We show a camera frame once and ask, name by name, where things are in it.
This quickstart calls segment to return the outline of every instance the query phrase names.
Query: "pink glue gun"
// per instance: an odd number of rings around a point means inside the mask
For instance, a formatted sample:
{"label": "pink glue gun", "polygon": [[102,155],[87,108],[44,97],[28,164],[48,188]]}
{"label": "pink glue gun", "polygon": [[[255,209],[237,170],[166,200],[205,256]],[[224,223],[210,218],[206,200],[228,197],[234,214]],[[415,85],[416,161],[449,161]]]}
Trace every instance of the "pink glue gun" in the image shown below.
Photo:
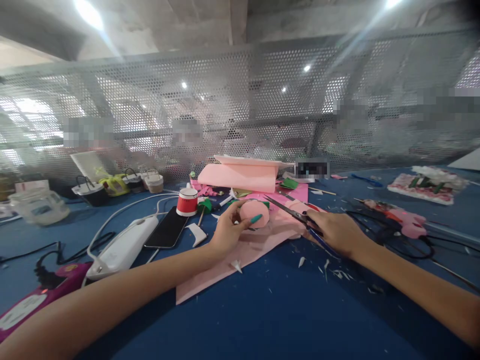
{"label": "pink glue gun", "polygon": [[401,225],[401,233],[407,238],[418,239],[427,235],[427,230],[423,227],[427,219],[423,216],[400,208],[391,209],[385,212],[385,215],[388,219],[395,220]]}
{"label": "pink glue gun", "polygon": [[371,199],[355,199],[363,203],[367,208],[384,214],[388,219],[395,220],[401,227],[401,233],[408,238],[418,239],[427,235],[427,229],[423,227],[427,219],[423,216],[411,213],[401,207]]}
{"label": "pink glue gun", "polygon": [[80,289],[87,270],[91,265],[91,262],[87,262],[62,266],[55,271],[57,276],[64,278],[57,287],[50,290],[42,288],[42,286],[37,287],[0,316],[0,343],[33,314],[39,312],[55,300]]}

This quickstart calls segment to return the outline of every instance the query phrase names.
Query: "blue tablecloth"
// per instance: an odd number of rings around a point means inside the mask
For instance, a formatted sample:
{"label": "blue tablecloth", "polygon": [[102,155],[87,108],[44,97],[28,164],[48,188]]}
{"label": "blue tablecloth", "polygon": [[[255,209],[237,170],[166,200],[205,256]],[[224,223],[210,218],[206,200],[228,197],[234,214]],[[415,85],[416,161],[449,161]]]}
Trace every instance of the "blue tablecloth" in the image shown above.
{"label": "blue tablecloth", "polygon": [[[360,176],[380,177],[390,184],[408,169],[356,171]],[[478,173],[458,171],[470,180]],[[309,201],[333,212],[362,209],[353,198],[382,200],[434,220],[458,231],[480,237],[475,204],[480,187],[470,185],[455,198],[455,205],[443,206],[399,195],[384,188],[347,180],[319,180],[319,189],[335,192],[309,194]],[[150,194],[131,194],[114,198],[108,206],[92,208],[70,205],[71,215],[48,227],[35,227],[23,219],[0,225],[0,256],[11,257],[54,241],[66,244],[64,255],[86,246],[104,223],[119,208]],[[134,205],[114,218],[105,231],[119,232],[132,220],[152,214],[157,199]],[[176,200],[161,203],[168,210]],[[216,220],[206,215],[202,228],[210,236]],[[438,236],[447,237],[439,232]],[[178,246],[162,250],[156,259],[192,247],[193,236],[184,231]],[[463,246],[441,243],[435,258],[480,285],[480,255],[468,255]],[[134,266],[144,264],[152,250],[143,250]],[[38,286],[33,269],[40,255],[8,263],[0,269],[0,313]],[[306,261],[298,268],[299,260]],[[339,279],[331,272],[328,281],[319,271],[328,256],[301,238],[286,241],[257,262],[175,306],[175,290],[160,296],[99,339],[79,357],[81,359],[464,359],[470,350],[446,328],[391,285],[358,265],[344,260],[329,268],[351,274],[355,280]],[[469,288],[429,260],[416,264],[467,290]],[[54,270],[55,256],[44,261]],[[368,286],[384,291],[372,294]]]}

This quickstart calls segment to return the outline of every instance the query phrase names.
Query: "perforated metal railing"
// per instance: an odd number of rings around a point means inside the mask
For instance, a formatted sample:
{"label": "perforated metal railing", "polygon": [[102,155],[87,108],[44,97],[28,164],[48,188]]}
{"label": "perforated metal railing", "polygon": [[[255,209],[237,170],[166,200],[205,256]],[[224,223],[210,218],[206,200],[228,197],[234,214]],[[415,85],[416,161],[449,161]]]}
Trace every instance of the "perforated metal railing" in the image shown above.
{"label": "perforated metal railing", "polygon": [[[325,156],[333,171],[445,162],[480,145],[477,36],[423,28],[5,71],[0,169],[71,184],[69,155],[88,150],[111,173],[175,180],[215,154]],[[90,118],[90,145],[64,147],[72,118]],[[95,142],[99,129],[110,140]]]}

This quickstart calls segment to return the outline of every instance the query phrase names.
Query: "person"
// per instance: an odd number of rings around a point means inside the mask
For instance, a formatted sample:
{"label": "person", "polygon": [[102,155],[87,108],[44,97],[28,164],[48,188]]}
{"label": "person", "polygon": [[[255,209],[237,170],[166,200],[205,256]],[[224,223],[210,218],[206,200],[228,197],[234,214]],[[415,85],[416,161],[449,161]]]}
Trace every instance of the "person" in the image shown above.
{"label": "person", "polygon": [[[223,260],[252,224],[248,219],[234,223],[244,202],[225,210],[208,244],[112,275],[46,306],[0,344],[0,359],[74,358],[152,299]],[[346,214],[309,210],[307,215],[337,252],[388,281],[472,348],[480,348],[480,297],[371,241]]]}

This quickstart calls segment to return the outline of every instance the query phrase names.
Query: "red and white cup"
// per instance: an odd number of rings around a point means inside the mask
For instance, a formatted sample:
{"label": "red and white cup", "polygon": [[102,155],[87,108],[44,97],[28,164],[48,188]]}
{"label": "red and white cup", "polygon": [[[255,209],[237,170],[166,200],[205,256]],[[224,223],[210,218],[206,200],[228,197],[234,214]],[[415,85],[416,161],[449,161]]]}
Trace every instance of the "red and white cup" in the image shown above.
{"label": "red and white cup", "polygon": [[191,217],[197,213],[199,192],[194,188],[186,187],[180,190],[176,213],[181,216]]}

